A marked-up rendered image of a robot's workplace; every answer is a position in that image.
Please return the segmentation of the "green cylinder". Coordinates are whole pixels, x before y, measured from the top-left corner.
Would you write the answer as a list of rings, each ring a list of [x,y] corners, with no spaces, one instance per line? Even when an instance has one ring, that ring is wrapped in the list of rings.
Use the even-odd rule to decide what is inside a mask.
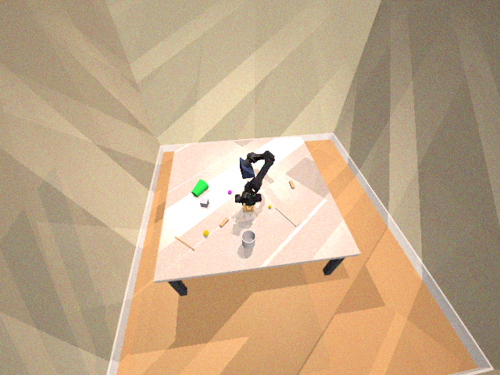
[[[198,197],[202,192],[204,192],[207,188],[209,187],[209,185],[203,181],[203,180],[199,180],[198,183],[195,185],[194,189],[192,190],[192,194],[195,196],[195,197]]]

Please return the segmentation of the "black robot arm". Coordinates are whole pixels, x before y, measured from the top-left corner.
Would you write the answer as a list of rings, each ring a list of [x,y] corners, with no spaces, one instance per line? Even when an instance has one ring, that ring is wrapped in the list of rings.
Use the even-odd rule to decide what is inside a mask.
[[[262,166],[259,173],[257,174],[257,176],[252,178],[250,181],[247,181],[247,184],[244,186],[244,191],[242,192],[240,199],[241,202],[245,203],[248,206],[255,205],[254,196],[252,197],[250,196],[257,194],[257,192],[261,188],[263,184],[263,178],[265,177],[266,173],[275,162],[275,155],[273,155],[269,150],[261,154],[250,152],[247,154],[247,159],[242,161],[243,165],[248,167],[251,163],[256,163],[259,160],[265,160],[265,163]],[[253,191],[252,189],[255,191]]]

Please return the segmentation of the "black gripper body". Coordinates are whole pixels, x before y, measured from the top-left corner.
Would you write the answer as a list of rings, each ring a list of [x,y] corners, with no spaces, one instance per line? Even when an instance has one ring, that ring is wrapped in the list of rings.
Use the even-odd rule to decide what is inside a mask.
[[[251,195],[250,197],[254,196],[254,199],[257,201],[257,202],[261,202],[262,201],[262,196],[261,194],[255,194],[255,195]],[[236,203],[240,203],[241,202],[241,195],[235,195],[235,202]]]

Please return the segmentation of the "grey cylinder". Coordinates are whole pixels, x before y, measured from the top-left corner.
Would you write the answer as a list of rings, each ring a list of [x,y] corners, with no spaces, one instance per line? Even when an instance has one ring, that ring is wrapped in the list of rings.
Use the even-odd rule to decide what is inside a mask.
[[[255,245],[255,232],[252,230],[245,230],[241,235],[241,240],[244,248],[253,248]]]

